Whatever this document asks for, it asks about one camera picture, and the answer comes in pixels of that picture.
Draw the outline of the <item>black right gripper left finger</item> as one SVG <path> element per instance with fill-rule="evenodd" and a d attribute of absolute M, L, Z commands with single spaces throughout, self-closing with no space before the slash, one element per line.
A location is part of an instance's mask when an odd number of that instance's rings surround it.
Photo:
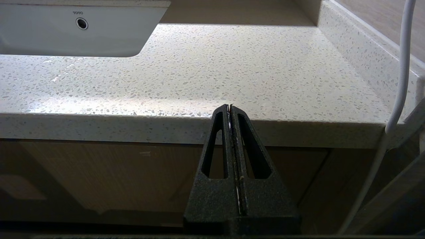
<path fill-rule="evenodd" d="M 228 230 L 229 221 L 239 216 L 229 105 L 214 110 L 211 121 L 184 213 L 185 230 Z M 218 131 L 222 132 L 223 178 L 213 179 L 211 164 Z"/>

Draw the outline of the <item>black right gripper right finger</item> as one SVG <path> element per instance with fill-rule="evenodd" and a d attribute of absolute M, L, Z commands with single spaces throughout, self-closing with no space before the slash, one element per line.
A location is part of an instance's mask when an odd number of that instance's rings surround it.
<path fill-rule="evenodd" d="M 249 117 L 231 106 L 231 120 L 241 200 L 235 231 L 299 233 L 296 205 Z"/>

